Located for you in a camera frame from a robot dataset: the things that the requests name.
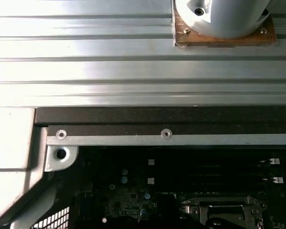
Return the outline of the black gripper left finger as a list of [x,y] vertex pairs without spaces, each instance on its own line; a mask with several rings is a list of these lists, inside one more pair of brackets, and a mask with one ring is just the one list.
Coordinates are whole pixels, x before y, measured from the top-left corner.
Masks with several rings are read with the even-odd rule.
[[169,195],[156,196],[156,205],[153,209],[143,208],[139,212],[139,218],[129,216],[119,217],[120,229],[160,229],[169,215]]

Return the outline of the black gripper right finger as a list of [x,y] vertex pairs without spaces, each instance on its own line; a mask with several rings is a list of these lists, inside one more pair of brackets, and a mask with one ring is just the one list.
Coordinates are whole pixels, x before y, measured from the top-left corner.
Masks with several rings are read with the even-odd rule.
[[223,219],[214,218],[205,224],[195,221],[193,217],[186,213],[181,213],[176,198],[168,195],[168,224],[176,226],[177,229],[229,229],[230,225]]

